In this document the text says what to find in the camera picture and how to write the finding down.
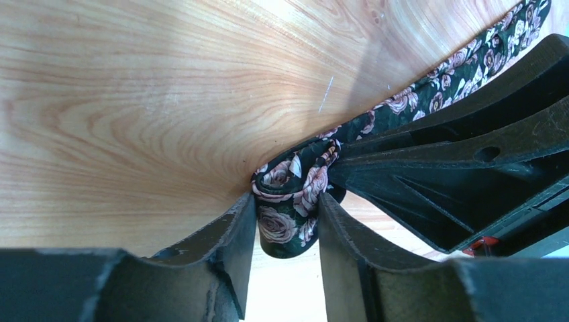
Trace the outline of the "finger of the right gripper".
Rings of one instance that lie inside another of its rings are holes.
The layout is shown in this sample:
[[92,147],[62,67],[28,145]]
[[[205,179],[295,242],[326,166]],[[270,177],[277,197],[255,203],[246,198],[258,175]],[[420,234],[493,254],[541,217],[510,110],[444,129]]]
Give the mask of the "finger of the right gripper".
[[342,156],[466,140],[529,117],[567,95],[568,37],[550,34],[470,96],[417,121],[346,144]]
[[515,254],[568,226],[568,99],[471,138],[350,156],[329,177],[436,250],[493,237]]

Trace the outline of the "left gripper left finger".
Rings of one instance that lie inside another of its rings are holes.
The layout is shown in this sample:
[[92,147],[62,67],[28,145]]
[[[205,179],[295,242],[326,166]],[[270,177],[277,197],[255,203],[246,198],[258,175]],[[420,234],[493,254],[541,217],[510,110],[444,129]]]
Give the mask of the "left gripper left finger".
[[149,258],[120,248],[1,250],[2,321],[241,321],[255,200]]

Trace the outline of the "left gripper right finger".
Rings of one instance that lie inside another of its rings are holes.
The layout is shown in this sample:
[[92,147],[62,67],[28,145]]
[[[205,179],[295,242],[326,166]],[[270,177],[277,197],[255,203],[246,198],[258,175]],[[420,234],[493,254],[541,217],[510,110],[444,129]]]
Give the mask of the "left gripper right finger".
[[319,200],[329,321],[567,321],[568,261],[456,258],[409,252]]

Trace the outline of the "black pink rose tie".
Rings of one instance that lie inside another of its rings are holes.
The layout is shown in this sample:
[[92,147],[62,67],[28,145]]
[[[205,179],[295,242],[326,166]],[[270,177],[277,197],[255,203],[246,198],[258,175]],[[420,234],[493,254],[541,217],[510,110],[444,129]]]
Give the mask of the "black pink rose tie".
[[343,198],[346,193],[328,177],[344,146],[417,121],[485,86],[539,38],[551,7],[550,1],[520,2],[400,92],[257,169],[251,183],[262,249],[279,259],[307,251],[318,236],[320,194]]

